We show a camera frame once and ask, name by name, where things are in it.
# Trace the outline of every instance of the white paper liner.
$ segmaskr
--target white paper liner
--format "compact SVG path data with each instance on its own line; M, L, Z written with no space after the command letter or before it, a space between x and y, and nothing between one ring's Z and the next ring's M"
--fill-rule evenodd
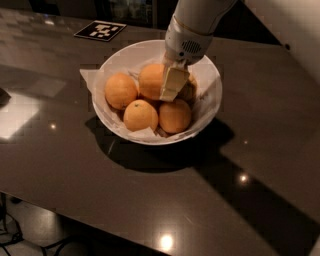
M153 40L145 41L144 43L146 43L148 47L148 44L152 44L152 42L162 44L162 41L163 40ZM98 117L118 136L141 144L170 144L194 137L212 121L221 103L222 84L219 72L214 64L205 56L200 62L189 67L189 72L194 75L197 81L198 89L197 98L192 108L192 122L186 131L167 138L154 133L151 128L131 132L125 127L124 123L119 118L118 113L110 109L104 96L104 87L107 79L116 72L123 72L130 75L134 79L136 85L138 85L137 79L142 67L147 64L161 62L161 50L156 48L158 50L158 52L156 51L155 53L156 56L149 56L149 58L146 56L146 59L143 61L140 60L138 64L132 64L131 62L131 64L129 63L128 66L125 67L121 60L125 63L126 58L128 58L127 55L130 54L130 51L128 50L130 50L130 47L134 48L134 46L135 49L132 51L136 52L137 46L138 49L140 49L139 44L124 48L111 56L99 70L80 70L80 73L85 79L87 87L92 94L93 105Z

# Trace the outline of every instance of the floor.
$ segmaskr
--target floor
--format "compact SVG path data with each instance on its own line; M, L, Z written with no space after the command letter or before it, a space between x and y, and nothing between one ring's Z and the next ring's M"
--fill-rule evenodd
M4 194L0 218L0 256L165 255ZM12 238L16 243L1 248Z

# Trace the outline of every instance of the table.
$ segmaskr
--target table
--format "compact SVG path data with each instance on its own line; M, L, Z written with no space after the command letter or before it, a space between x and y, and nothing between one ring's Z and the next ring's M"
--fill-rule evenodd
M215 38L217 117L194 139L148 147L101 124L79 69L165 31L73 37L89 23L0 9L0 87L15 103L0 112L0 191L169 255L308 255L320 86L290 53Z

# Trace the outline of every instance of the white bowl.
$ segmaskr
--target white bowl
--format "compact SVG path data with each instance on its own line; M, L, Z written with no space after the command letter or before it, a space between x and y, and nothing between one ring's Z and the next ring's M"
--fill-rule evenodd
M204 56L199 62L189 67L190 73L198 83L198 92L192 108L193 121L186 131L164 138L148 131L133 133L125 128L118 114L110 109L104 98L106 80L118 71L126 72L136 79L144 65L161 63L164 52L164 40L143 41L123 48L106 60L95 74L93 84L90 85L93 106L98 117L109 130L126 140L144 145L166 145L186 140L203 130L219 110L222 99L220 74L212 61Z

